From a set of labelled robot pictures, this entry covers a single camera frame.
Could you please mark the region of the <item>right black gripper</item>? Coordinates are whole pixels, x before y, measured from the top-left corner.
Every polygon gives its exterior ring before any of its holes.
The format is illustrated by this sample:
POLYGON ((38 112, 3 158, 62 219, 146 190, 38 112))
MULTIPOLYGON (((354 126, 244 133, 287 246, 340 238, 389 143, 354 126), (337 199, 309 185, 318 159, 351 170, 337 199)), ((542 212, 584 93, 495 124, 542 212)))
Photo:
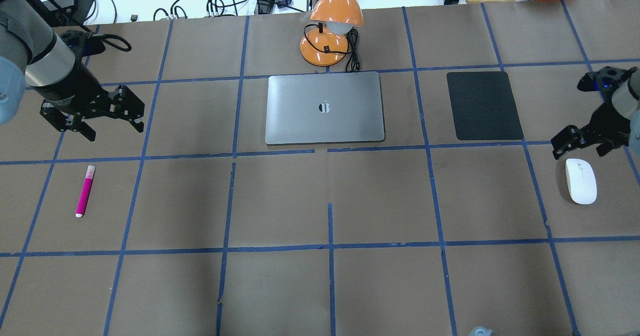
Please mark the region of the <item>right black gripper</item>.
POLYGON ((612 106, 603 103, 595 109, 585 126, 566 126, 550 142, 555 160, 567 152, 590 146, 595 146, 599 157, 604 157, 612 150, 629 146, 629 136, 630 120, 620 115, 612 106))

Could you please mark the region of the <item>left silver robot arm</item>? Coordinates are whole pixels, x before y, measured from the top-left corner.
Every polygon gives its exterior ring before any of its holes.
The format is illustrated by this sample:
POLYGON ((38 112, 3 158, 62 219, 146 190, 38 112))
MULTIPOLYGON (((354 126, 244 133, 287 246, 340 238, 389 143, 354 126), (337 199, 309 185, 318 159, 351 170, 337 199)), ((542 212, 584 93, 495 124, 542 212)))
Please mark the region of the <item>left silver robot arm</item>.
MULTIPOLYGON (((55 0, 48 0, 61 12, 55 0)), ((41 0, 1 0, 1 122, 11 121, 25 89, 42 97, 39 114, 61 133, 72 131, 93 142, 92 118, 124 120, 144 131, 146 106, 128 86, 105 90, 83 63, 83 58, 104 52, 107 45, 130 52, 121 36, 97 34, 82 22, 78 30, 57 34, 45 18, 41 0)))

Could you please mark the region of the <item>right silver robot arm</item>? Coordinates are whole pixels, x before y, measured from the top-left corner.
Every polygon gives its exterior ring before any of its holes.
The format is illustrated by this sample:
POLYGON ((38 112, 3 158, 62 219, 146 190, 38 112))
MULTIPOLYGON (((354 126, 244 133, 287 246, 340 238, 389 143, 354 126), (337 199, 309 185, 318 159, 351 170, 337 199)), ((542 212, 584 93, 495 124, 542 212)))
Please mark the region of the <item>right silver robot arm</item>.
POLYGON ((605 66, 588 72, 577 84, 581 92, 599 92, 603 103, 583 127, 566 126, 551 139, 553 158, 596 145, 599 157, 623 146, 639 153, 639 68, 605 66))

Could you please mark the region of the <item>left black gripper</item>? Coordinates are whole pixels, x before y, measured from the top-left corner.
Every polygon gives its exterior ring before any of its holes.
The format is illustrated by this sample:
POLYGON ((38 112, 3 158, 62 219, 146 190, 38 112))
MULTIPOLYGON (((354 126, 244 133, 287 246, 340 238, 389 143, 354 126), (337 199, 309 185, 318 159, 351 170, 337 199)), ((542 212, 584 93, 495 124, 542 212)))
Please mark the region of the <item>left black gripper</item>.
POLYGON ((138 133, 144 131, 146 104, 126 85, 108 92, 94 76, 80 71, 41 86, 39 94, 43 97, 39 113, 60 132, 72 131, 94 142, 96 131, 86 121, 98 117, 126 120, 138 133))

